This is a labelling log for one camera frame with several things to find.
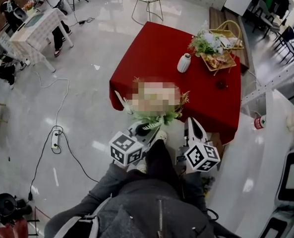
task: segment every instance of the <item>electrical cable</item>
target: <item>electrical cable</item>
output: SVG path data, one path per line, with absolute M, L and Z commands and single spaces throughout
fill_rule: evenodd
M 209 212 L 211 212 L 211 213 L 213 213 L 215 215 L 216 219 L 212 219 L 212 221 L 217 221 L 219 219 L 219 216 L 218 216 L 218 214 L 216 212 L 214 212 L 213 210 L 211 210 L 209 208 L 206 208 L 206 210 L 209 211 Z
M 62 131 L 60 131 L 60 130 L 58 130 L 58 129 L 53 130 L 55 127 L 60 127 L 60 128 L 62 129 Z M 32 201 L 32 191 L 31 191 L 31 188 L 32 188 L 32 185 L 33 185 L 34 180 L 36 179 L 36 176 L 37 176 L 37 170 L 38 170 L 38 167 L 39 167 L 40 161 L 41 161 L 41 159 L 42 159 L 42 156 L 43 156 L 43 153 L 44 153 L 45 146 L 46 146 L 46 144 L 47 144 L 47 142 L 48 142 L 48 140 L 49 140 L 49 136 L 50 136 L 50 134 L 53 133 L 53 132 L 55 132 L 55 131 L 61 132 L 59 135 L 61 135 L 61 134 L 64 135 L 64 137 L 65 137 L 65 139 L 66 139 L 66 143 L 67 143 L 68 149 L 69 149 L 69 152 L 71 153 L 71 155 L 73 156 L 73 158 L 79 163 L 79 165 L 81 166 L 81 168 L 82 168 L 84 174 L 85 174 L 90 180 L 95 181 L 95 182 L 98 183 L 97 180 L 92 179 L 92 178 L 86 173 L 86 171 L 84 170 L 84 168 L 83 168 L 82 164 L 80 163 L 80 161 L 79 161 L 79 160 L 74 156 L 74 154 L 72 153 L 72 150 L 71 150 L 71 148 L 70 148 L 70 146 L 69 146 L 69 143 L 68 143 L 67 136 L 66 136 L 66 134 L 64 133 L 63 128 L 62 128 L 61 126 L 59 126 L 59 125 L 55 125 L 55 126 L 53 126 L 53 127 L 51 128 L 51 130 L 50 130 L 50 132 L 49 132 L 49 134 L 48 134 L 48 136 L 47 136 L 47 139 L 46 139 L 46 141 L 45 141 L 45 143 L 44 143 L 44 145 L 43 145 L 42 152 L 41 152 L 41 156 L 40 156 L 40 158 L 39 158 L 39 160 L 38 160 L 38 163 L 37 163 L 37 166 L 36 166 L 36 169 L 35 169 L 35 172 L 34 172 L 34 177 L 33 177 L 33 179 L 32 179 L 31 185 L 30 185 L 30 191 L 29 191 L 29 196 L 28 196 L 28 202 L 29 202 L 29 201 Z
M 91 23 L 95 18 L 93 18 L 93 17 L 89 17 L 88 19 L 86 19 L 86 20 L 80 20 L 80 21 L 78 21 L 78 19 L 76 18 L 76 15 L 75 15 L 75 11 L 73 11 L 73 14 L 74 14 L 74 17 L 75 17 L 75 20 L 76 20 L 76 23 L 74 24 L 74 25 L 71 25 L 71 26 L 68 26 L 68 27 L 72 27 L 72 26 L 75 26 L 75 25 L 77 25 L 77 24 L 79 24 L 79 25 L 83 25 L 85 22 L 86 23 Z
M 81 166 L 81 168 L 82 168 L 82 170 L 83 170 L 83 172 L 84 172 L 84 174 L 90 179 L 90 180 L 92 180 L 92 181 L 95 181 L 95 182 L 97 182 L 98 183 L 98 181 L 97 180 L 95 180 L 95 179 L 92 179 L 86 172 L 85 172 L 85 170 L 84 170 L 84 168 L 83 168 L 83 166 L 82 166 L 82 164 L 79 162 L 79 160 L 74 156 L 74 154 L 72 153 L 72 150 L 71 150 L 71 148 L 70 148 L 70 146 L 69 146 L 69 143 L 68 143 L 68 139 L 67 139 L 67 136 L 66 136 L 66 134 L 62 131 L 62 133 L 61 134 L 63 134 L 64 135 L 64 137 L 65 137 L 65 139 L 66 139 L 66 143 L 67 143 L 67 147 L 68 147 L 68 149 L 69 149 L 69 152 L 71 153 L 71 155 L 73 156 L 73 158 L 79 163 L 79 165 Z
M 249 110 L 249 111 L 253 111 L 261 117 L 261 114 L 259 112 L 255 111 L 255 110 Z
M 254 73 L 252 73 L 249 69 L 247 70 L 251 75 L 253 75 L 256 79 L 256 81 L 258 82 L 258 84 L 261 86 L 259 80 L 257 79 L 256 75 Z
M 67 90 L 66 90 L 66 94 L 65 94 L 65 96 L 64 96 L 64 98 L 63 98 L 63 101 L 62 101 L 62 103 L 61 103 L 61 106 L 60 106 L 59 110 L 57 111 L 57 115 L 56 115 L 56 125 L 57 125 L 57 124 L 58 124 L 58 114 L 59 114 L 59 112 L 60 112 L 60 110 L 61 110 L 61 108 L 62 108 L 62 106 L 63 106 L 63 103 L 64 103 L 65 98 L 66 98 L 67 95 L 68 95 L 69 80 L 68 80 L 67 78 L 57 78 L 57 79 L 54 80 L 50 85 L 42 86 L 42 84 L 41 84 L 41 77 L 40 77 L 39 73 L 37 73 L 37 72 L 34 71 L 34 70 L 32 70 L 32 71 L 33 71 L 35 74 L 38 75 L 38 77 L 39 77 L 39 82 L 40 82 L 40 87 L 41 87 L 41 88 L 47 88 L 47 87 L 50 87 L 50 86 L 52 86 L 55 82 L 57 82 L 58 80 L 66 80 L 66 81 L 67 81 Z
M 244 90 L 242 91 L 243 96 L 246 96 L 246 93 L 245 93 L 245 92 L 247 91 L 248 86 L 250 86 L 252 83 L 257 83 L 257 81 L 254 80 L 254 81 L 250 82 L 248 85 L 246 85 L 246 87 L 245 87 Z
M 51 8 L 54 8 L 50 3 L 49 3 L 49 1 L 48 0 L 46 0 L 47 1 L 47 3 L 49 4 L 49 6 L 51 7 Z

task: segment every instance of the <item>table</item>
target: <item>table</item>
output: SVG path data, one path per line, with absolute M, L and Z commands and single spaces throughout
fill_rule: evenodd
M 174 82 L 182 93 L 190 91 L 190 102 L 184 105 L 181 121 L 197 119 L 207 132 L 219 132 L 223 144 L 231 141 L 237 131 L 240 111 L 240 61 L 229 73 L 210 72 L 201 58 L 193 56 L 187 72 L 178 72 L 180 57 L 187 53 L 191 34 L 147 22 L 141 29 L 110 79 L 110 100 L 113 108 L 123 110 L 120 96 L 129 98 L 134 77 L 157 78 Z M 228 88 L 218 89 L 216 82 L 224 80 Z
M 55 68 L 41 54 L 45 41 L 52 34 L 52 31 L 59 27 L 70 47 L 73 47 L 73 43 L 61 24 L 61 20 L 66 19 L 66 16 L 59 9 L 49 9 L 42 13 L 43 16 L 34 25 L 17 30 L 10 38 L 10 42 L 16 56 L 21 59 L 27 58 L 32 64 L 42 61 L 50 71 L 55 72 Z M 28 23 L 32 17 L 38 14 L 40 12 L 34 13 L 24 23 Z

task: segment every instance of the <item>person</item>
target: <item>person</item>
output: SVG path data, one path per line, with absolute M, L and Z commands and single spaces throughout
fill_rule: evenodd
M 49 220 L 45 238 L 238 238 L 208 215 L 200 172 L 179 178 L 162 139 L 146 164 L 146 174 L 110 164 L 80 204 Z
M 45 0 L 44 3 L 38 9 L 40 9 L 41 11 L 51 9 L 55 7 L 58 3 L 59 3 L 59 0 Z M 68 35 L 71 35 L 72 31 L 69 29 L 69 27 L 63 21 L 61 21 L 61 23 L 66 33 Z M 63 36 L 59 27 L 57 27 L 52 32 L 52 34 L 54 37 L 54 47 L 55 47 L 54 56 L 58 57 L 62 51 L 62 46 L 63 46 L 63 42 L 65 41 L 65 37 Z
M 23 23 L 21 19 L 13 14 L 14 10 L 18 7 L 15 0 L 7 0 L 0 5 L 0 13 L 6 18 L 13 32 L 17 31 Z
M 8 66 L 8 67 L 2 67 L 0 66 L 0 78 L 6 80 L 9 85 L 10 88 L 13 89 L 14 88 L 14 83 L 15 83 L 15 66 Z

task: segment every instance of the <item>blurred object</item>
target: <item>blurred object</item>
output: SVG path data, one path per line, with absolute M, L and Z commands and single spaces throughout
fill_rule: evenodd
M 143 129 L 155 129 L 182 116 L 183 105 L 189 102 L 188 94 L 169 82 L 144 82 L 134 80 L 130 100 L 124 98 L 126 109 L 133 111 L 135 119 L 147 123 Z

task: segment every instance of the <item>black pants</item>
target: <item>black pants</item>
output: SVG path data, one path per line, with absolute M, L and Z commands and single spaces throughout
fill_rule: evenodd
M 158 179 L 170 184 L 177 193 L 182 195 L 182 186 L 176 171 L 173 168 L 170 154 L 164 141 L 158 139 L 146 155 L 147 174 L 134 169 L 128 172 L 127 182 L 140 179 Z
M 5 12 L 4 15 L 13 32 L 17 31 L 19 26 L 23 23 L 22 20 L 14 16 L 13 12 Z
M 15 72 L 14 65 L 9 67 L 0 66 L 0 78 L 7 80 L 10 85 L 14 84 L 14 75 L 13 75 L 14 72 Z
M 61 21 L 61 23 L 62 23 L 62 26 L 64 27 L 64 30 L 66 31 L 66 33 L 68 33 L 69 27 L 67 25 L 65 25 L 65 23 L 63 21 Z M 63 33 L 61 32 L 60 28 L 57 27 L 56 29 L 53 30 L 52 34 L 54 36 L 54 47 L 56 50 L 58 50 L 63 45 L 63 42 L 62 42 Z

